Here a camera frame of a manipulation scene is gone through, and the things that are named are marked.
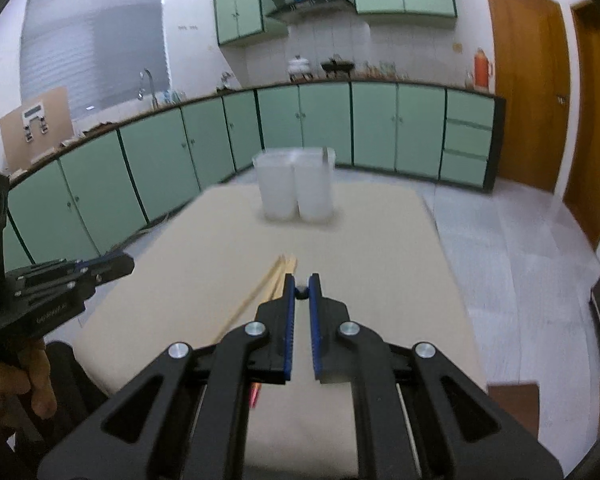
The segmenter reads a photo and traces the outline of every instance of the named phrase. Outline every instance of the beige table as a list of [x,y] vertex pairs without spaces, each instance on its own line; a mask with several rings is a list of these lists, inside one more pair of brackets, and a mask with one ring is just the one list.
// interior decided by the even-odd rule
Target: beige table
[[[486,388],[471,323],[421,199],[388,184],[337,184],[334,193],[336,216],[315,226],[267,222],[257,186],[209,189],[97,308],[75,343],[78,361],[113,393],[171,342],[210,344],[285,253],[298,258],[296,282],[318,272],[324,295],[346,303],[353,320],[387,342],[431,341]],[[250,414],[246,462],[355,475],[350,387],[314,380],[308,320],[308,303],[296,303],[292,379],[263,386]]]

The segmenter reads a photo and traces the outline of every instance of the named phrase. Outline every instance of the floor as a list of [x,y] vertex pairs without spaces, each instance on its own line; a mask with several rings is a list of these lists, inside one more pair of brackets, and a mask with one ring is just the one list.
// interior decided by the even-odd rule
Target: floor
[[[493,194],[404,178],[336,170],[337,181],[375,181],[416,190],[474,325],[488,382],[540,385],[539,440],[565,474],[595,442],[600,352],[587,301],[600,264],[568,209],[553,195],[507,180]],[[232,183],[255,182],[253,170]],[[139,256],[164,226],[128,248]],[[110,290],[49,338],[71,342]]]

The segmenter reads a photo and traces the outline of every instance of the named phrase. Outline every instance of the countertop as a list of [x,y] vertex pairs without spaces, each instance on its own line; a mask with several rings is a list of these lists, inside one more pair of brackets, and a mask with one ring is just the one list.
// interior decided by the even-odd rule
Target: countertop
[[86,142],[89,142],[90,140],[93,140],[93,139],[97,139],[98,137],[106,135],[109,132],[112,132],[117,128],[127,126],[128,124],[135,123],[136,121],[140,121],[140,120],[150,117],[152,115],[161,114],[161,113],[167,112],[169,110],[187,106],[187,105],[190,105],[193,103],[198,103],[200,101],[205,101],[207,99],[213,99],[213,98],[222,97],[225,95],[232,95],[232,94],[240,93],[240,92],[259,90],[259,89],[263,89],[263,88],[276,88],[276,87],[281,87],[281,86],[293,86],[293,85],[302,85],[302,84],[320,84],[320,83],[329,83],[329,82],[331,82],[331,83],[333,83],[333,82],[354,82],[354,83],[356,83],[356,82],[377,82],[377,83],[394,83],[394,84],[395,83],[415,84],[415,85],[423,85],[423,86],[435,86],[438,88],[450,88],[453,90],[459,90],[462,92],[468,92],[468,93],[473,93],[473,94],[478,94],[478,95],[485,95],[485,96],[494,97],[494,98],[498,97],[491,93],[481,92],[481,91],[477,91],[477,90],[469,90],[467,88],[464,88],[463,86],[457,86],[457,85],[445,85],[445,84],[433,83],[433,82],[429,82],[429,81],[407,80],[407,79],[400,79],[400,78],[369,77],[369,76],[352,76],[351,78],[346,77],[346,76],[339,76],[337,78],[321,77],[321,78],[314,78],[314,79],[309,79],[309,80],[280,81],[280,82],[272,83],[269,85],[247,86],[247,87],[237,89],[235,91],[214,92],[213,94],[188,99],[186,101],[182,101],[177,104],[162,106],[157,110],[148,110],[141,114],[138,114],[138,115],[135,115],[128,119],[125,119],[124,121],[120,121],[118,123],[107,123],[107,124],[101,124],[100,126],[96,126],[89,132],[85,133],[84,137],[78,137],[78,140],[76,140],[75,142],[72,142],[71,144],[69,144],[67,146],[58,147],[53,151],[53,153],[50,153],[48,156],[41,158],[40,160],[37,160],[34,164],[31,165],[31,167],[27,171],[19,172],[19,173],[15,173],[15,174],[11,175],[11,177],[10,177],[11,188],[17,186],[19,183],[21,183],[27,177],[31,176],[36,171],[40,170],[41,168],[44,168],[50,162],[57,160],[62,155],[65,155],[66,153],[68,153],[72,150],[75,150],[76,148],[79,148],[81,145],[85,144]]

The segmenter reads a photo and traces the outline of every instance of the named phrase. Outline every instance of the translucent plastic cup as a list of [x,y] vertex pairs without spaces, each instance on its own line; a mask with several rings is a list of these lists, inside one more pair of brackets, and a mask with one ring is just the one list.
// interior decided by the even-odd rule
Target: translucent plastic cup
[[296,197],[300,216],[307,222],[325,222],[333,215],[331,181],[336,154],[332,148],[326,151],[326,160],[323,148],[298,150],[294,157]]
[[295,151],[297,150],[267,150],[253,157],[267,219],[291,220],[298,214],[293,167]]

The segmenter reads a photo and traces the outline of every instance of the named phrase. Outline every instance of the window blind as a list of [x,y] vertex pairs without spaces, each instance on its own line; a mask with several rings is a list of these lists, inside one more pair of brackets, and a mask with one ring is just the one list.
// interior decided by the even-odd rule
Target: window blind
[[[138,97],[140,72],[169,89],[162,0],[28,0],[20,94],[66,86],[74,120]],[[143,86],[149,92],[145,78]]]

